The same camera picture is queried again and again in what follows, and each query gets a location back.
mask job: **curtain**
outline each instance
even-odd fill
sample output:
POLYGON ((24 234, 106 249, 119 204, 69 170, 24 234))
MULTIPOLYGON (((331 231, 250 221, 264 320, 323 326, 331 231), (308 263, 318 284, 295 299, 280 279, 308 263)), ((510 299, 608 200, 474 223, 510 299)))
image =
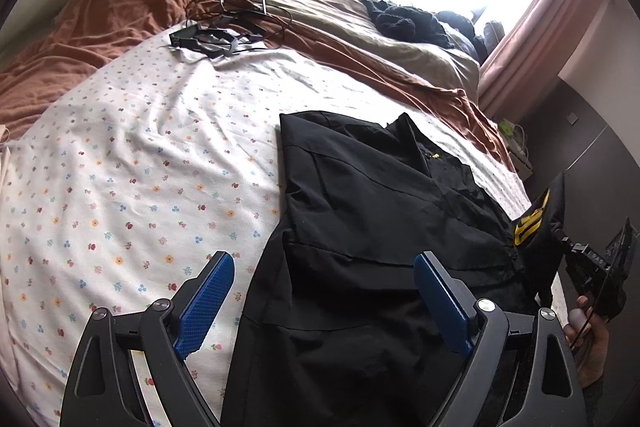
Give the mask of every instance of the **curtain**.
POLYGON ((604 0, 533 0, 480 68, 478 104, 517 122, 558 82, 604 0))

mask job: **white bedsheet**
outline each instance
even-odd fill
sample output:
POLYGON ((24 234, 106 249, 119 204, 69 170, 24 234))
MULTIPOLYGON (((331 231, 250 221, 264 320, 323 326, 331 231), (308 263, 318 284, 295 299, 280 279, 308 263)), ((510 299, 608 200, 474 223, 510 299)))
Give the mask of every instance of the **white bedsheet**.
MULTIPOLYGON (((59 422, 92 308, 143 310, 226 250, 234 285, 188 358, 220 414, 244 295, 280 217, 281 112, 322 109, 387 124, 406 111, 511 217, 529 206, 504 166, 345 74, 290 50, 211 61, 166 47, 171 31, 97 71, 11 144, 0 200, 2 301, 18 393, 43 425, 59 422)), ((134 358, 152 417, 169 425, 143 357, 134 358)))

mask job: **screw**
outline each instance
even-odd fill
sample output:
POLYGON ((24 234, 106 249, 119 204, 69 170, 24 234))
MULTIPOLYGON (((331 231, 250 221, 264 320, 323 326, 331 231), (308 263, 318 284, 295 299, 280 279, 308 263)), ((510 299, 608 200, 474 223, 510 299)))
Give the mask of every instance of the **screw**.
POLYGON ((169 299, 158 299, 156 302, 151 304, 151 307, 157 312, 162 312, 167 309, 170 304, 171 301, 169 299))
POLYGON ((91 314, 91 318, 94 321, 99 321, 107 316, 107 308, 98 308, 91 314))
POLYGON ((554 313, 554 311, 550 310, 549 308, 540 308, 540 315, 542 315, 543 319, 546 319, 548 321, 552 321, 554 318, 556 318, 556 314, 554 313))
POLYGON ((480 299, 478 301, 478 308, 480 308, 483 312, 492 312, 495 310, 495 304, 489 299, 480 299))

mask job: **blue gripper pad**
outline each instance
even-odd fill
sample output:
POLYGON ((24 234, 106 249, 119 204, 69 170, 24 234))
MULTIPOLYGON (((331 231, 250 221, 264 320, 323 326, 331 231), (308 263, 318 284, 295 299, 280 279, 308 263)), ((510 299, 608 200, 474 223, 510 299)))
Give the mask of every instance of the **blue gripper pad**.
POLYGON ((180 315, 180 335, 174 344, 179 359, 200 349, 233 281, 234 260, 225 252, 180 315))
POLYGON ((431 317, 438 325, 447 347, 466 360, 474 350, 469 336, 469 317, 458 304, 449 285, 456 284, 431 252, 421 253, 414 261, 414 281, 431 317), (438 263, 442 275, 433 266, 438 263))

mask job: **yellow logo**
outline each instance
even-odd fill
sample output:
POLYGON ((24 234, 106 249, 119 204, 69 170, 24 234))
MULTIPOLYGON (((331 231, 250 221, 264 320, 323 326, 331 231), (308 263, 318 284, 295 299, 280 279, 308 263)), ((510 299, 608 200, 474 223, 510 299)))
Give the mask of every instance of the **yellow logo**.
POLYGON ((540 225, 542 225, 542 215, 545 212, 545 207, 548 201, 549 190, 547 189, 542 206, 540 208, 536 208, 529 214, 529 216, 523 216, 520 218, 515 230, 513 231, 513 244, 516 247, 519 247, 531 234, 540 228, 540 225))

